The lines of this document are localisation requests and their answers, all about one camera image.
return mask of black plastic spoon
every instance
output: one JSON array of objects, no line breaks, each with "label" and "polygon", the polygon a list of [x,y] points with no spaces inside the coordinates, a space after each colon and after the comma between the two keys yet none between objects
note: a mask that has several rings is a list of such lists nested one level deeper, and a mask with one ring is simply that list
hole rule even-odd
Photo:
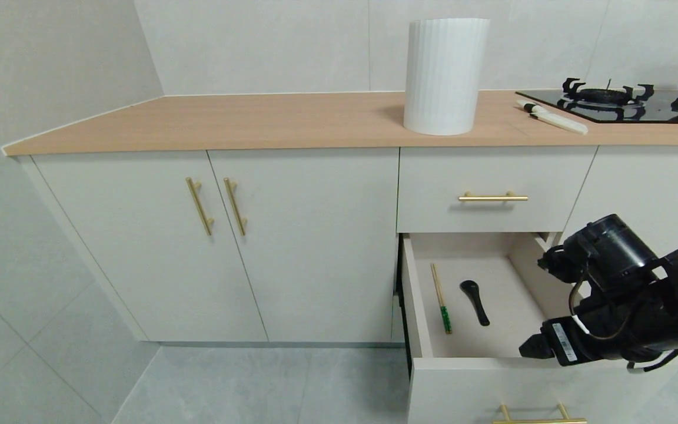
[{"label": "black plastic spoon", "polygon": [[483,309],[483,303],[480,300],[480,288],[478,283],[473,280],[462,281],[460,283],[460,289],[473,301],[473,306],[476,307],[476,314],[478,314],[478,320],[483,327],[490,325],[490,321],[485,314],[485,309]]}]

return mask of barcode label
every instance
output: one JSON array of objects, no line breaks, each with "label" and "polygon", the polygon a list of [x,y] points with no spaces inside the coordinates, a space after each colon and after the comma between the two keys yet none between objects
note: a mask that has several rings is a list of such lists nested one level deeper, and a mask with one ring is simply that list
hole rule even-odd
[{"label": "barcode label", "polygon": [[564,354],[567,355],[567,360],[569,362],[575,362],[577,360],[577,355],[575,355],[574,349],[572,349],[572,344],[567,338],[567,333],[564,332],[561,324],[554,323],[554,331],[556,332],[556,337],[561,343],[562,348],[564,349]]}]

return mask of gold handle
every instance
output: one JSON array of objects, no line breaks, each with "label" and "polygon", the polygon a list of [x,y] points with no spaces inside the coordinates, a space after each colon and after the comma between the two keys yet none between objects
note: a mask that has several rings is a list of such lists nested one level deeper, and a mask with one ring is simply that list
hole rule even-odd
[{"label": "gold handle", "polygon": [[460,196],[460,201],[528,201],[527,196],[517,196],[513,191],[506,191],[506,196],[473,196],[473,193],[465,193]]},{"label": "gold handle", "polygon": [[245,225],[247,225],[247,218],[240,217],[240,209],[237,207],[237,200],[234,198],[234,191],[237,190],[237,183],[230,181],[228,178],[224,178],[224,185],[227,186],[229,202],[232,204],[234,217],[237,218],[237,226],[240,228],[240,234],[245,237]]},{"label": "gold handle", "polygon": [[494,420],[493,424],[587,424],[587,419],[584,418],[570,418],[567,413],[567,408],[559,403],[559,412],[563,418],[561,419],[523,419],[522,421],[512,421],[509,416],[509,410],[506,405],[501,405],[501,413],[504,414],[504,420]]},{"label": "gold handle", "polygon": [[188,188],[190,188],[190,194],[193,196],[193,202],[195,202],[195,208],[198,210],[200,222],[202,222],[202,226],[205,228],[205,233],[209,234],[210,236],[212,234],[211,226],[213,225],[213,218],[208,218],[205,216],[205,210],[202,209],[200,199],[197,197],[197,191],[199,190],[201,184],[193,183],[193,179],[190,177],[185,178],[185,181],[188,182]]}]

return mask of black glass cooktop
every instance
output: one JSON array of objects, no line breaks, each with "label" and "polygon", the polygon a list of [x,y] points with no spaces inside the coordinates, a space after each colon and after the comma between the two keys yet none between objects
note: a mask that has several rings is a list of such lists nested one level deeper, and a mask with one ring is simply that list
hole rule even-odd
[{"label": "black glass cooktop", "polygon": [[594,89],[568,78],[563,90],[525,90],[517,94],[552,105],[573,115],[599,123],[678,124],[678,91],[656,90],[640,84],[638,89]]}]

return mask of white cylindrical container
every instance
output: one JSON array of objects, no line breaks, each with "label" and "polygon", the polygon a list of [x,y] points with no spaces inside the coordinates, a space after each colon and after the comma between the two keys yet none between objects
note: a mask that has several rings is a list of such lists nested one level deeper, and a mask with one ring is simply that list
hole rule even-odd
[{"label": "white cylindrical container", "polygon": [[473,129],[489,19],[410,24],[404,126],[437,136]]}]

